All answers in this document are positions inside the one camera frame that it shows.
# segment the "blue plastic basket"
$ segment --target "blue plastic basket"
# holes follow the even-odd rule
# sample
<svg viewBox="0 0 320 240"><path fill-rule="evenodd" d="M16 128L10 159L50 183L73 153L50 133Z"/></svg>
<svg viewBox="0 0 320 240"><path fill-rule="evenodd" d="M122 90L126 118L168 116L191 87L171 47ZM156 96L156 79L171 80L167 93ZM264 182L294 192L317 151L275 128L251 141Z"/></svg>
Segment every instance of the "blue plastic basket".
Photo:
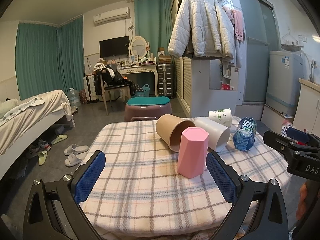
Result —
<svg viewBox="0 0 320 240"><path fill-rule="evenodd" d="M148 84L145 84L142 89L143 92L136 91L136 97L148 97L150 95L150 87Z"/></svg>

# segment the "paper cup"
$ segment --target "paper cup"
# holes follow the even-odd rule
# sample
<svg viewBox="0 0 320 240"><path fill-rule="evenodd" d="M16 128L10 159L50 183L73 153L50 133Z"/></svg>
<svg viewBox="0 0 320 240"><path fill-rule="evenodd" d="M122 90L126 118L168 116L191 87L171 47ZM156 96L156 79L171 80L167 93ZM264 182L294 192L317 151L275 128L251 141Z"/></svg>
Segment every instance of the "paper cup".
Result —
<svg viewBox="0 0 320 240"><path fill-rule="evenodd" d="M156 132L169 145L171 150L178 152L182 132L188 127L196 127L196 125L190 120L165 114L157 121Z"/></svg>
<svg viewBox="0 0 320 240"><path fill-rule="evenodd" d="M210 111L209 119L230 128L232 119L231 109Z"/></svg>
<svg viewBox="0 0 320 240"><path fill-rule="evenodd" d="M230 129L206 117L199 117L195 120L196 127L201 127L209 133L208 146L215 152L223 150L230 138Z"/></svg>

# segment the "suitcase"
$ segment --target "suitcase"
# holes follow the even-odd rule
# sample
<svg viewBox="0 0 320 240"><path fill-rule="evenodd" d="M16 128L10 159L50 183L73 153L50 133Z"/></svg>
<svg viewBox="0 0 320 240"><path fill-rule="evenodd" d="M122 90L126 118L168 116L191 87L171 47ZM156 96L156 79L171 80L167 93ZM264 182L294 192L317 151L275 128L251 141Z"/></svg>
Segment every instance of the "suitcase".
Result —
<svg viewBox="0 0 320 240"><path fill-rule="evenodd" d="M158 94L164 97L173 97L173 65L158 64Z"/></svg>
<svg viewBox="0 0 320 240"><path fill-rule="evenodd" d="M87 96L87 101L96 102L99 97L96 95L93 82L94 75L87 75L83 78L83 84L85 89L85 94Z"/></svg>

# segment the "large plastic water bottle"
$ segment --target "large plastic water bottle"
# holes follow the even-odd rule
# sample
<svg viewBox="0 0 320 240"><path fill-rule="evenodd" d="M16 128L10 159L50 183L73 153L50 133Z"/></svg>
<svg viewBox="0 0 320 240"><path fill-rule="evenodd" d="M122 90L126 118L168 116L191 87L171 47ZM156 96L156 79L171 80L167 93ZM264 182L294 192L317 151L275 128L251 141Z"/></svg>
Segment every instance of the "large plastic water bottle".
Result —
<svg viewBox="0 0 320 240"><path fill-rule="evenodd" d="M237 131L233 135L236 149L247 151L252 148L256 137L257 123L250 117L245 117L239 122Z"/></svg>
<svg viewBox="0 0 320 240"><path fill-rule="evenodd" d="M71 107L79 107L81 105L79 92L73 88L69 88L68 99Z"/></svg>

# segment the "pillow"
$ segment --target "pillow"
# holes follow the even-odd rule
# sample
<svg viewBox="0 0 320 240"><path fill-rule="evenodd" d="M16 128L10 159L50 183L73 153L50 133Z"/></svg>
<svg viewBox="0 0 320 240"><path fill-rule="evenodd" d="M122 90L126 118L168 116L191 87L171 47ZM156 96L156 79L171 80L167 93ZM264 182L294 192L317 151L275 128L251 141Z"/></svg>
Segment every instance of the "pillow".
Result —
<svg viewBox="0 0 320 240"><path fill-rule="evenodd" d="M4 117L4 115L10 111L11 109L15 108L18 105L17 99L10 99L0 104L0 119Z"/></svg>

